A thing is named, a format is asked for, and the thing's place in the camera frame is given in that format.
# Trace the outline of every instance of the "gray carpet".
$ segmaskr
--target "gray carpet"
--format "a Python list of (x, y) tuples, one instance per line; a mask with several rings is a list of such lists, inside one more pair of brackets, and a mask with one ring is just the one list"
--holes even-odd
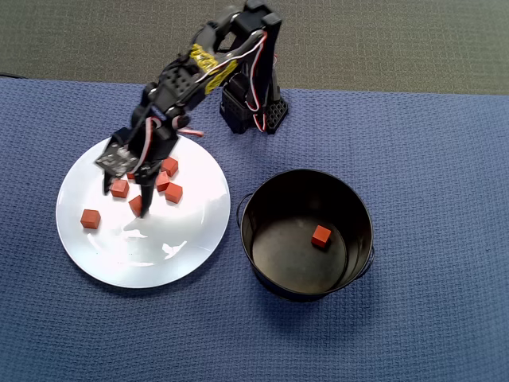
[[(509, 94), (508, 0), (272, 0), (284, 88)], [(2, 0), (0, 72), (146, 83), (240, 0)]]

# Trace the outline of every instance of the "wire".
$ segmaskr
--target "wire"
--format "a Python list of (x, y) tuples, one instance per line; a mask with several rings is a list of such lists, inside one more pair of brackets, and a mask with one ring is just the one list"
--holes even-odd
[[(264, 43), (265, 43), (265, 40), (267, 39), (267, 33), (264, 32), (263, 33), (263, 37), (262, 39), (249, 51), (245, 52), (244, 54), (240, 55), (240, 56), (235, 56), (235, 57), (231, 57), (229, 59), (227, 59), (226, 61), (222, 62), (221, 64), (218, 64), (216, 65), (214, 68), (210, 69), (208, 72), (206, 72), (201, 78), (199, 78), (196, 82), (199, 83), (201, 82), (204, 78), (206, 78), (210, 73), (214, 72), (216, 69), (222, 67), (223, 65), (225, 65), (226, 63), (232, 61), (232, 60), (240, 60), (241, 58), (244, 58), (245, 56), (247, 56), (248, 54), (251, 54), (253, 53), (258, 47), (258, 51), (256, 53), (256, 57), (254, 58), (254, 62), (253, 62), (253, 65), (251, 66), (251, 75), (250, 75), (250, 83), (251, 83), (251, 91), (253, 93), (253, 98), (254, 98), (254, 101), (256, 102), (256, 109), (254, 109), (253, 107), (251, 107), (251, 105), (246, 101), (246, 105), (247, 107), (249, 107), (249, 109), (251, 111), (258, 111), (260, 109), (260, 103), (258, 101), (258, 96), (256, 95), (256, 91), (255, 91), (255, 85), (253, 84), (253, 76), (255, 74), (255, 67), (256, 67), (256, 64), (258, 63), (258, 59), (260, 57), (260, 53), (262, 52), (263, 50), (263, 46), (264, 46)], [(266, 129), (266, 116), (265, 116), (265, 113), (263, 114), (263, 127), (260, 127), (260, 124), (257, 120), (257, 115), (253, 115), (253, 119), (254, 119), (254, 123), (256, 124), (256, 127), (258, 128), (258, 130), (260, 130), (261, 132), (264, 132), (265, 129)]]
[(150, 143), (152, 142), (152, 121), (156, 123), (156, 129), (161, 126), (161, 121), (159, 120), (159, 118), (148, 117), (147, 119), (145, 119), (145, 143), (143, 144), (142, 155), (140, 155), (140, 160), (138, 161), (138, 164), (133, 168), (133, 170), (130, 173), (136, 172), (139, 166), (141, 166), (142, 163), (145, 161), (146, 155), (149, 152)]
[(251, 75), (249, 77), (249, 82), (251, 84), (251, 92), (253, 93), (253, 98), (254, 98), (254, 102), (256, 103), (256, 108), (253, 108), (247, 101), (246, 101), (246, 105), (247, 107), (249, 107), (249, 110), (251, 111), (258, 111), (260, 110), (260, 102), (258, 101), (258, 96), (256, 95), (256, 90), (255, 90), (255, 84), (253, 83), (253, 77), (255, 76), (255, 69), (256, 69), (256, 64), (258, 63), (258, 59), (260, 57), (260, 53), (262, 52), (263, 50), (263, 46), (265, 45), (265, 40), (267, 39), (267, 33), (265, 32), (263, 34), (263, 38), (262, 40), (260, 41), (262, 44), (260, 45), (260, 49), (258, 49), (258, 52), (256, 53), (256, 56), (254, 57), (254, 61), (253, 61), (253, 65), (251, 66)]
[(258, 130), (260, 130), (262, 133), (265, 131), (266, 129), (266, 116), (265, 114), (263, 115), (263, 127), (260, 127), (260, 123), (258, 122), (258, 114), (254, 114), (253, 115), (253, 119), (254, 119), (254, 124), (256, 125), (256, 127), (258, 128)]
[(0, 72), (0, 77), (17, 78), (19, 80), (27, 80), (28, 79), (24, 76), (19, 76), (18, 74), (11, 74), (11, 73), (4, 73), (4, 72)]
[(205, 133), (203, 131), (193, 130), (193, 129), (185, 128), (185, 127), (177, 130), (177, 132), (182, 133), (182, 134), (187, 134), (187, 135), (195, 135), (196, 137), (200, 137), (200, 138), (203, 138), (205, 135)]
[(201, 82), (204, 78), (206, 78), (210, 73), (214, 72), (216, 69), (220, 68), (221, 66), (227, 64), (228, 62), (230, 61), (233, 61), (233, 60), (240, 60), (241, 58), (244, 58), (245, 56), (247, 56), (248, 54), (250, 53), (253, 53), (264, 41), (265, 41), (265, 38), (266, 38), (266, 33), (264, 34), (264, 37), (262, 37), (262, 40), (260, 40), (258, 42), (258, 44), (256, 44), (252, 50), (250, 51), (247, 51), (245, 52), (244, 54), (240, 55), (240, 56), (235, 56), (235, 57), (231, 57), (231, 58), (228, 58), (226, 61), (223, 61), (221, 64), (218, 64), (216, 65), (214, 68), (210, 69), (208, 72), (206, 72), (205, 74), (202, 75), (201, 78), (199, 78), (196, 82)]

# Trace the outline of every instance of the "yellow label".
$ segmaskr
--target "yellow label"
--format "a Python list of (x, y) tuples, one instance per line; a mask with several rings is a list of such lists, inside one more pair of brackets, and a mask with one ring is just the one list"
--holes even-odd
[(228, 75), (233, 72), (233, 70), (237, 67), (237, 60), (233, 60), (226, 69), (224, 69), (220, 74), (215, 76), (212, 81), (210, 81), (205, 87), (205, 94), (210, 94), (212, 90), (221, 85), (223, 80), (228, 77)]
[(193, 44), (189, 56), (196, 61), (198, 66), (205, 72), (217, 66), (218, 62), (214, 56), (204, 51), (198, 44)]

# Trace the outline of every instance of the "wooden block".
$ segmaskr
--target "wooden block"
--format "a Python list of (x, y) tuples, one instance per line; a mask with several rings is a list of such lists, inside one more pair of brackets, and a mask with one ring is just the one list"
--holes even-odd
[(182, 198), (182, 187), (170, 182), (165, 192), (165, 198), (167, 201), (178, 203)]
[(162, 161), (161, 172), (166, 172), (170, 177), (175, 175), (178, 170), (178, 161), (173, 158), (167, 158)]
[(84, 209), (83, 215), (81, 215), (81, 225), (84, 228), (97, 229), (99, 222), (101, 221), (101, 215), (99, 211), (94, 209)]
[(114, 197), (127, 197), (129, 193), (129, 183), (122, 179), (115, 179), (110, 188), (111, 195)]
[(133, 211), (133, 214), (138, 217), (142, 214), (142, 197), (138, 195), (134, 199), (129, 202), (130, 209)]
[(168, 188), (168, 185), (169, 185), (169, 176), (168, 176), (168, 173), (166, 173), (166, 172), (160, 173), (157, 176), (157, 179), (156, 179), (156, 188), (157, 188), (157, 191), (159, 193), (161, 191), (166, 191), (166, 189)]
[(317, 245), (320, 248), (325, 248), (328, 242), (328, 238), (331, 236), (331, 231), (327, 228), (319, 225), (313, 233), (313, 238), (311, 239), (311, 243)]

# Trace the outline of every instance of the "white wire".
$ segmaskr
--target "white wire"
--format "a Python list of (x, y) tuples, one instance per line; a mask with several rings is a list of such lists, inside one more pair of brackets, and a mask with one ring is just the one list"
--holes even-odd
[(156, 129), (161, 126), (161, 121), (158, 118), (148, 117), (145, 119), (145, 143), (143, 144), (142, 155), (140, 155), (140, 160), (131, 173), (135, 173), (139, 166), (142, 165), (149, 151), (150, 141), (152, 140), (152, 120), (156, 123)]
[(258, 130), (260, 130), (262, 133), (265, 131), (266, 129), (266, 118), (265, 118), (265, 114), (263, 115), (263, 127), (260, 127), (260, 124), (258, 122), (258, 119), (256, 118), (258, 116), (258, 114), (254, 114), (253, 115), (253, 119), (254, 119), (254, 124), (256, 125), (256, 127), (258, 128)]
[(221, 66), (225, 65), (226, 63), (230, 62), (230, 61), (233, 61), (233, 60), (240, 60), (241, 58), (244, 58), (245, 56), (247, 56), (248, 54), (251, 54), (253, 53), (261, 44), (263, 44), (263, 42), (265, 41), (266, 39), (266, 36), (264, 35), (262, 37), (262, 39), (258, 42), (258, 44), (256, 44), (252, 50), (248, 51), (248, 52), (245, 52), (243, 55), (241, 56), (235, 56), (235, 57), (231, 57), (231, 58), (228, 58), (226, 61), (222, 62), (221, 64), (218, 64), (216, 65), (214, 68), (210, 69), (208, 72), (206, 72), (205, 74), (202, 75), (201, 78), (199, 78), (196, 82), (201, 82), (204, 78), (206, 78), (210, 73), (214, 72), (216, 69), (220, 68)]
[(265, 42), (266, 39), (267, 39), (267, 35), (265, 34), (263, 36), (262, 40), (260, 41), (260, 42), (262, 42), (262, 44), (260, 45), (260, 49), (258, 49), (258, 51), (256, 53), (256, 57), (254, 58), (253, 64), (251, 65), (251, 75), (249, 76), (249, 82), (251, 84), (251, 92), (253, 93), (254, 102), (256, 103), (256, 108), (254, 109), (246, 101), (246, 105), (247, 105), (247, 107), (249, 107), (249, 110), (251, 110), (251, 111), (260, 110), (260, 102), (258, 101), (258, 96), (256, 95), (255, 84), (253, 84), (253, 77), (255, 76), (255, 67), (256, 67), (256, 64), (258, 63), (258, 58), (260, 57), (260, 53), (263, 50), (263, 43)]

